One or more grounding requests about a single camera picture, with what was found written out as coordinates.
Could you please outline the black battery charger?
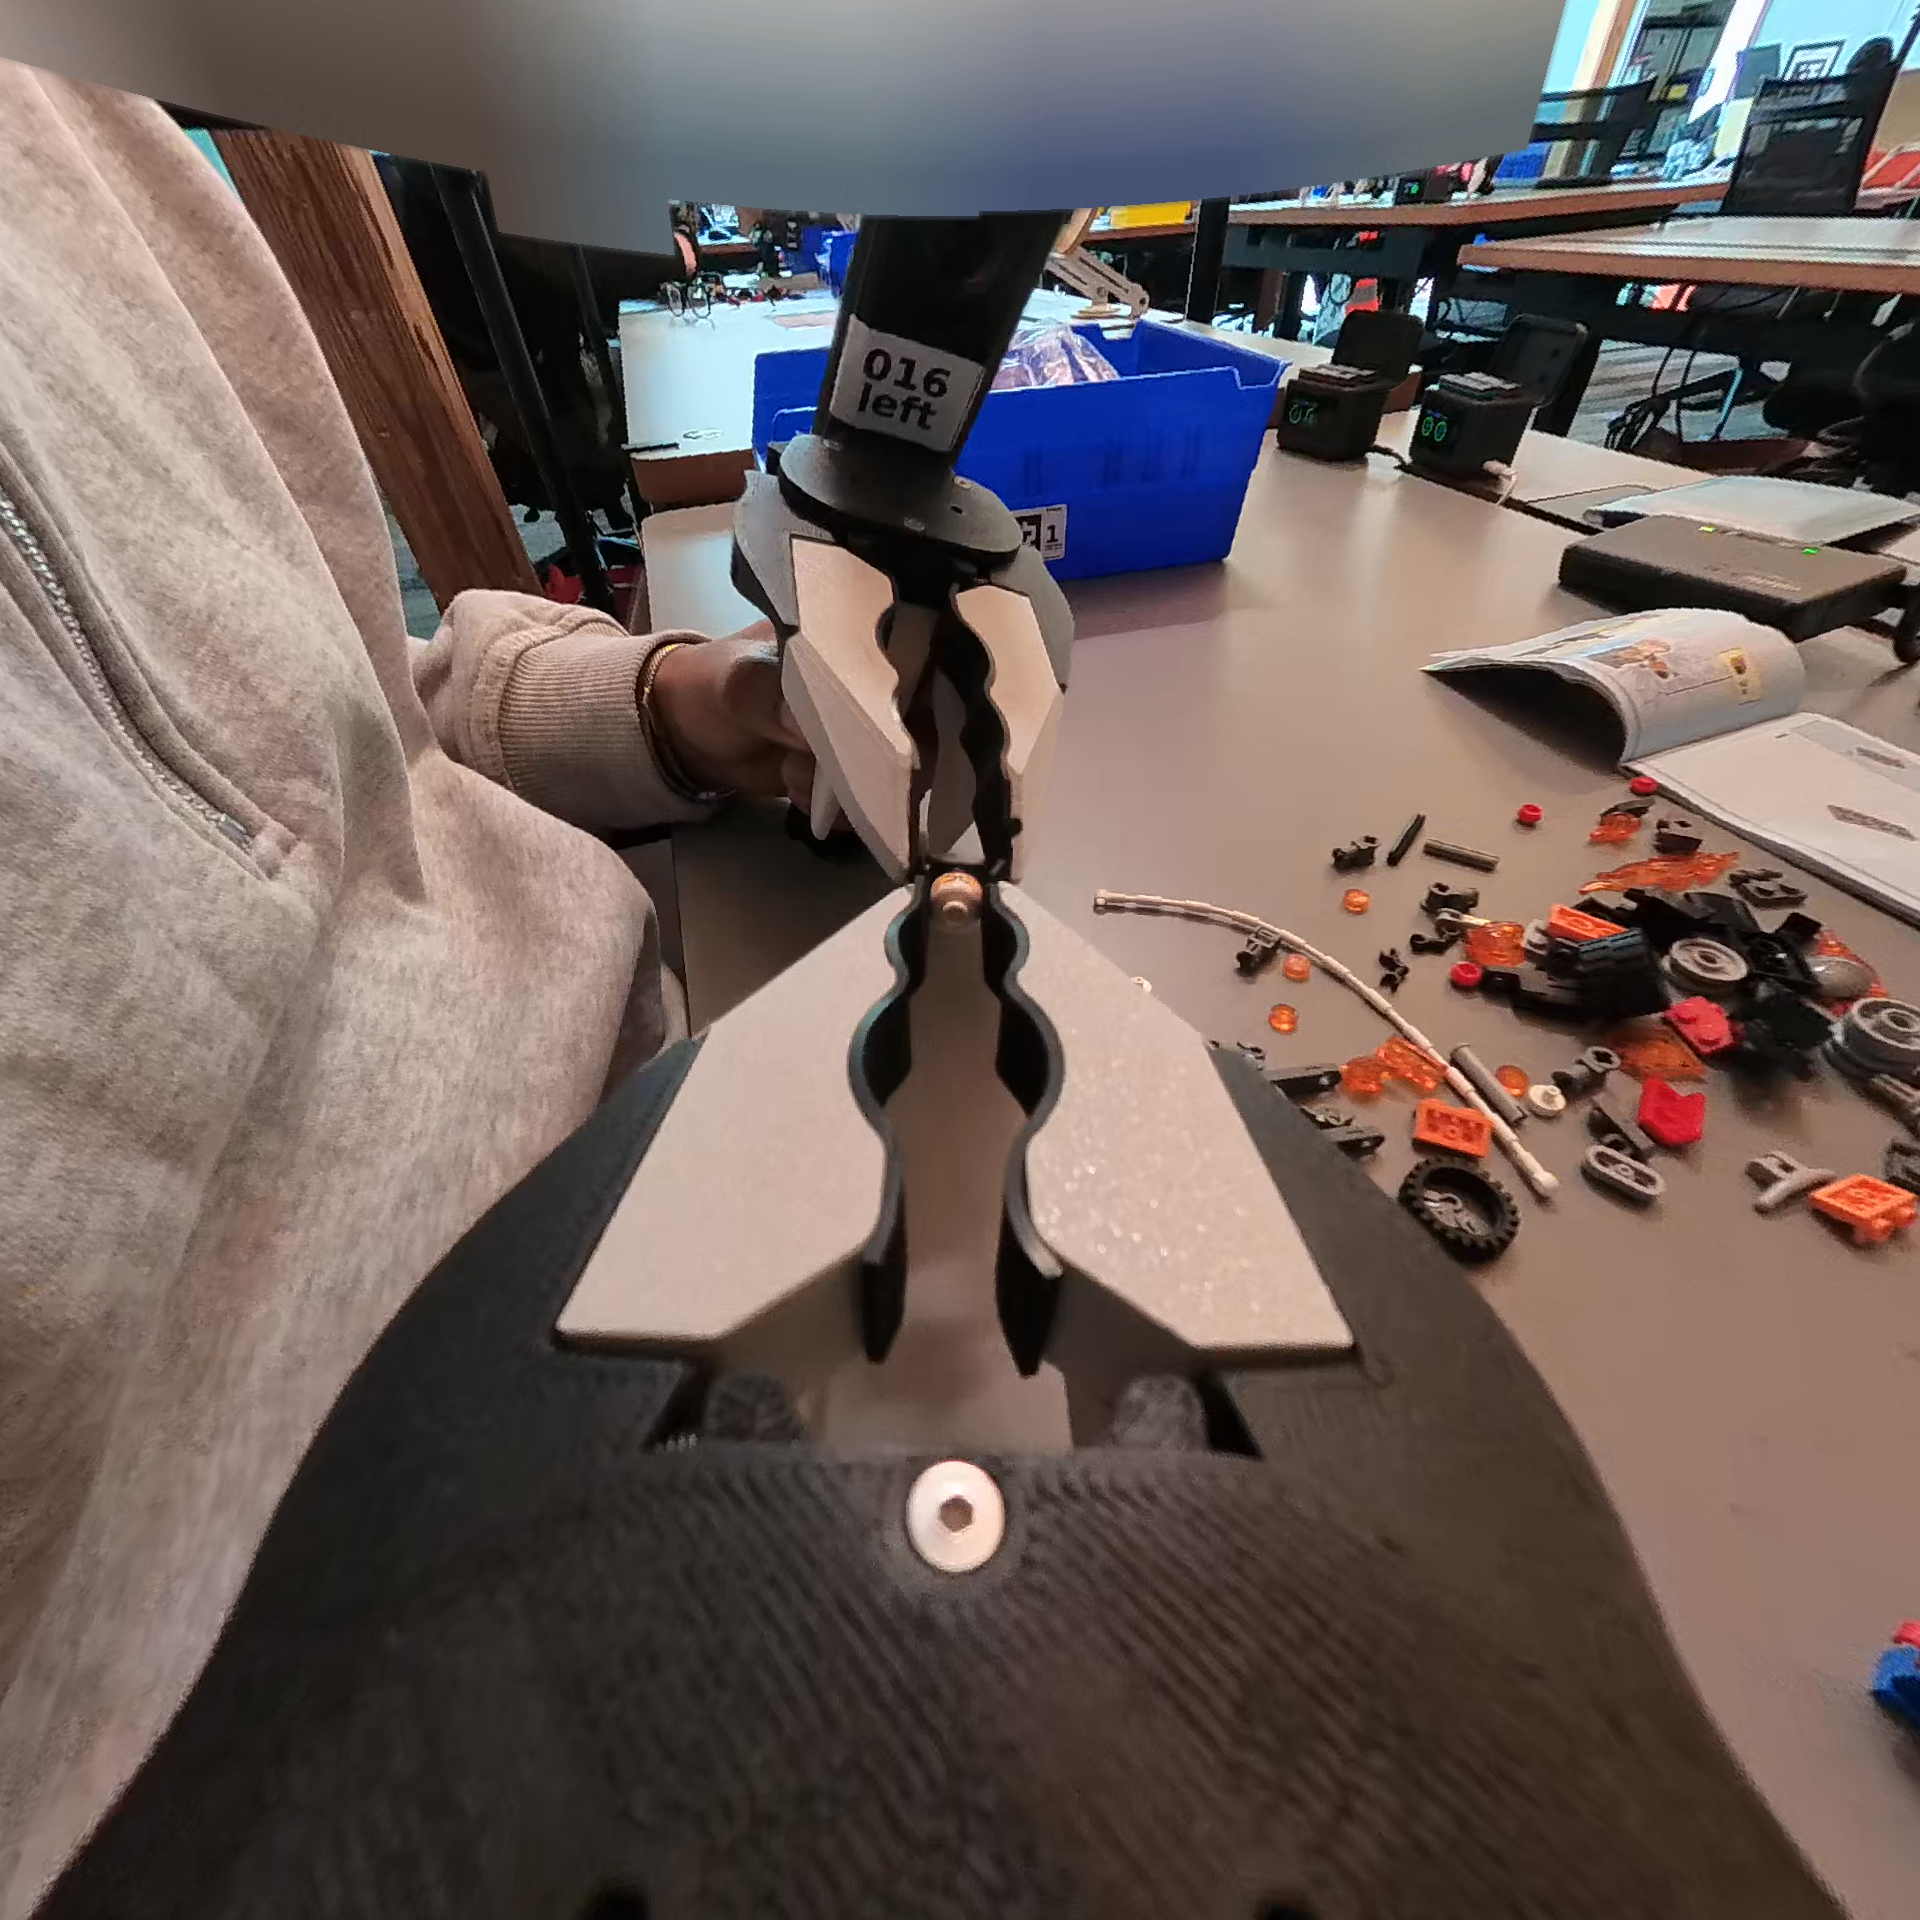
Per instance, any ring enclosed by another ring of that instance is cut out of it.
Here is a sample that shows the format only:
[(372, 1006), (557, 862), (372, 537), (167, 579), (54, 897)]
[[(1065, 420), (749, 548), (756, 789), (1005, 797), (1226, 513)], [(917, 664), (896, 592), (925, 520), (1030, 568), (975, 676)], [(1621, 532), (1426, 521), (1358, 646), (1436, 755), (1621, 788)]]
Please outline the black battery charger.
[(1540, 408), (1567, 381), (1584, 322), (1522, 312), (1481, 359), (1436, 373), (1422, 395), (1407, 467), (1451, 483), (1493, 483), (1513, 467)]
[(1422, 395), (1424, 319), (1407, 309), (1347, 312), (1333, 359), (1283, 381), (1274, 442), (1283, 449), (1349, 465), (1377, 444), (1381, 420)]

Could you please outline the grey laptop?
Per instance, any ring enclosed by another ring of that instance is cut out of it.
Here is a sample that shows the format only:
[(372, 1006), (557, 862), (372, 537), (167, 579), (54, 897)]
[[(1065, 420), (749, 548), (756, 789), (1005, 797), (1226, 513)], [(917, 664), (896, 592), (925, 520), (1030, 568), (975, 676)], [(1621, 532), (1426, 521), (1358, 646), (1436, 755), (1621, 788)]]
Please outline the grey laptop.
[(1717, 472), (1654, 492), (1618, 492), (1587, 506), (1593, 527), (1651, 515), (1842, 548), (1862, 548), (1918, 529), (1914, 501), (1758, 472)]

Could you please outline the person's grey hoodie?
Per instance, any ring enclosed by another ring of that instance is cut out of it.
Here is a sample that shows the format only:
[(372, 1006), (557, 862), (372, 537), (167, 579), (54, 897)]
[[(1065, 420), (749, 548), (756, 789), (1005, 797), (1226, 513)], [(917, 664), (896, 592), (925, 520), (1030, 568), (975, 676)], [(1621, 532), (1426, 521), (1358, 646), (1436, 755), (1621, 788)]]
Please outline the person's grey hoodie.
[(409, 641), (229, 182), (5, 61), (5, 1916), (396, 1309), (673, 1032), (638, 875), (439, 745)]

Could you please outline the grey lego bracket assembly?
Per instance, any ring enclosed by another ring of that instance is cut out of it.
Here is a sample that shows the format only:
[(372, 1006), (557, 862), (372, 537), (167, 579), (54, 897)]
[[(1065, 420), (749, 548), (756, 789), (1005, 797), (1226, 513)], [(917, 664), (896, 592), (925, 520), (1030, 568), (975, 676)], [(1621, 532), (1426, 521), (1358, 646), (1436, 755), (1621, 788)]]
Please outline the grey lego bracket assembly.
[(1283, 1101), (1289, 1110), (1308, 1118), (1311, 1126), (1328, 1141), (1333, 1150), (1347, 1153), (1356, 1161), (1365, 1161), (1381, 1153), (1386, 1130), (1373, 1120), (1363, 1120), (1335, 1104), (1341, 1095), (1341, 1064), (1270, 1064), (1261, 1045), (1251, 1040), (1213, 1040), (1213, 1050), (1221, 1057), (1234, 1057), (1258, 1070), (1258, 1079)]

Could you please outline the blue plastic bin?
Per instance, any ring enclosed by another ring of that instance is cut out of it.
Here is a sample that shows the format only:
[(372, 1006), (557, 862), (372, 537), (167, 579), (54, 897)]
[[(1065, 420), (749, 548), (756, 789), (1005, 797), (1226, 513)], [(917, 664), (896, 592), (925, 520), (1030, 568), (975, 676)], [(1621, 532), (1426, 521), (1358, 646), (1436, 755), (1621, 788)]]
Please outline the blue plastic bin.
[[(990, 391), (960, 476), (1012, 509), (1060, 582), (1226, 557), (1283, 359), (1152, 319), (1106, 356), (1112, 386)], [(809, 428), (828, 367), (831, 349), (757, 356), (757, 453)]]

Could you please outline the wooden post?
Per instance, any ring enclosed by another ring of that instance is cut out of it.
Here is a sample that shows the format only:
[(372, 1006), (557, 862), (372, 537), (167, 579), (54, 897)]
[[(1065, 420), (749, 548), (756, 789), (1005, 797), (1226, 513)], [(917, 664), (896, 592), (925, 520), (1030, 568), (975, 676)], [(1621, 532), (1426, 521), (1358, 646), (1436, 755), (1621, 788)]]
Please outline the wooden post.
[(214, 145), (316, 333), (435, 602), (469, 587), (534, 594), (535, 568), (375, 157), (286, 131), (215, 131)]

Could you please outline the clear plastic bag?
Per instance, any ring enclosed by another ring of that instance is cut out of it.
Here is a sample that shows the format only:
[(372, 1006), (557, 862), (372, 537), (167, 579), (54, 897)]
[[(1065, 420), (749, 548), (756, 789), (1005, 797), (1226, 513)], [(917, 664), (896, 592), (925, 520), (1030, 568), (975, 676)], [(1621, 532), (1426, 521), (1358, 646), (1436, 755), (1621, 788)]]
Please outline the clear plastic bag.
[(1125, 373), (1106, 356), (1106, 344), (1099, 331), (1086, 333), (1072, 322), (1024, 322), (1001, 359), (990, 391), (1082, 388), (1112, 386), (1116, 380), (1125, 380)]

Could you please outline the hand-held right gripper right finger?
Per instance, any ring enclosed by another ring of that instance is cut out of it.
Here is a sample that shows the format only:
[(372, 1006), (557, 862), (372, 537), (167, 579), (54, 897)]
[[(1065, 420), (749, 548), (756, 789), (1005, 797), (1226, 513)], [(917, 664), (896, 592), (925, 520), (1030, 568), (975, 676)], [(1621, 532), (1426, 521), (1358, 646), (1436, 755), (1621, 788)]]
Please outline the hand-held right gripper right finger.
[(998, 1311), (1020, 1370), (1266, 1367), (1356, 1334), (1218, 1050), (1015, 884), (988, 888), (1002, 1171)]

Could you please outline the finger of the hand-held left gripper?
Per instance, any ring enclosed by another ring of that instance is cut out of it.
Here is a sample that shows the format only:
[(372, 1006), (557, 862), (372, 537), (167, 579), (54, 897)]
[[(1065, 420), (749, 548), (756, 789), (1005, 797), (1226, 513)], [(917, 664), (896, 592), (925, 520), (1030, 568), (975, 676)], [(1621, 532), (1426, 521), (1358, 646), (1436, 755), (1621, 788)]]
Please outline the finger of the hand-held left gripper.
[(891, 582), (849, 548), (790, 543), (794, 634), (780, 691), (814, 752), (808, 818), (818, 835), (852, 826), (891, 883), (917, 862), (917, 747), (902, 719), (898, 669), (881, 646)]
[(1024, 883), (1065, 723), (1065, 686), (1024, 592), (950, 594), (933, 621), (925, 714), (925, 852), (975, 848), (990, 879)]

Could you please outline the person's left forearm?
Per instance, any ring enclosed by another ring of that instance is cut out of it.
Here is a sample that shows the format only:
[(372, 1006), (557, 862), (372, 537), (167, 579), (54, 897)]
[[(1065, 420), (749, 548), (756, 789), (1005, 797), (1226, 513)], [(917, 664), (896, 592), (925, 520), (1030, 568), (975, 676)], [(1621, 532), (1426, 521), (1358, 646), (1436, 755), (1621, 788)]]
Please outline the person's left forearm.
[(659, 769), (640, 714), (649, 660), (703, 641), (638, 636), (585, 604), (471, 587), (409, 650), (430, 732), (459, 764), (575, 830), (627, 834), (717, 805), (680, 764)]

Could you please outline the black lego tire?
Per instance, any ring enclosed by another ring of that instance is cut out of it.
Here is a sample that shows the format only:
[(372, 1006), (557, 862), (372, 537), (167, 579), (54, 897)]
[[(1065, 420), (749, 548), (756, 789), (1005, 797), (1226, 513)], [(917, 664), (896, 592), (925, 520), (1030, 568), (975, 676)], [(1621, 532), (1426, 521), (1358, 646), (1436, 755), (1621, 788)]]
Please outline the black lego tire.
[(1399, 1206), (1461, 1265), (1493, 1265), (1519, 1239), (1522, 1212), (1491, 1171), (1422, 1160), (1399, 1187)]

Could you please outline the flat black electronics box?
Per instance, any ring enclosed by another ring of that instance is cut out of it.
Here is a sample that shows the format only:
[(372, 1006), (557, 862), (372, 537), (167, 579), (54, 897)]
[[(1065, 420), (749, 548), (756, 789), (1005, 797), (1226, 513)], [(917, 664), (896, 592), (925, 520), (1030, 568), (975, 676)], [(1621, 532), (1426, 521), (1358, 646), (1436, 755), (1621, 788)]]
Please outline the flat black electronics box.
[(1840, 627), (1892, 634), (1918, 655), (1918, 587), (1899, 557), (1758, 537), (1727, 521), (1644, 515), (1575, 539), (1559, 582), (1606, 609), (1735, 609), (1798, 642)]

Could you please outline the black office chair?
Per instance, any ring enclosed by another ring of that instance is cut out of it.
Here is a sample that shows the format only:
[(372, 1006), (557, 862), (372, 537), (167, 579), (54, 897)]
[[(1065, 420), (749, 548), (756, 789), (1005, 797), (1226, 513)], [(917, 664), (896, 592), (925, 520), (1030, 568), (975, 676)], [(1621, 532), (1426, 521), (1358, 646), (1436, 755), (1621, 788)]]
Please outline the black office chair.
[(1870, 40), (1846, 71), (1763, 80), (1717, 212), (1735, 218), (1853, 215), (1893, 78), (1892, 40)]

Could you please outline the flat instruction manual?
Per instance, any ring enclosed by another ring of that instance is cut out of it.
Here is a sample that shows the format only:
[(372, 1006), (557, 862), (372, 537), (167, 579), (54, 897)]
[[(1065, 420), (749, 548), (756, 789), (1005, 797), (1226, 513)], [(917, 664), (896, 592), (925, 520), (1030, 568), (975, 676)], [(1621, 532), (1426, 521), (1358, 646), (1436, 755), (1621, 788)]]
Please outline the flat instruction manual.
[(1790, 714), (1628, 762), (1672, 799), (1918, 923), (1918, 755)]

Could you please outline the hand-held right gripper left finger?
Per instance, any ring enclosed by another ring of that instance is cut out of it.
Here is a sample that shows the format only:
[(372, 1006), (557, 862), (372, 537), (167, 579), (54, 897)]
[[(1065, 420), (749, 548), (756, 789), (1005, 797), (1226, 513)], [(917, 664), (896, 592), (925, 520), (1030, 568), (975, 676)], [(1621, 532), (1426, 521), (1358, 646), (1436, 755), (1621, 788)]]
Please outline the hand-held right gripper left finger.
[(710, 1365), (863, 1351), (890, 1150), (852, 1040), (898, 982), (886, 932), (908, 902), (896, 888), (710, 1024), (560, 1311), (564, 1345)]

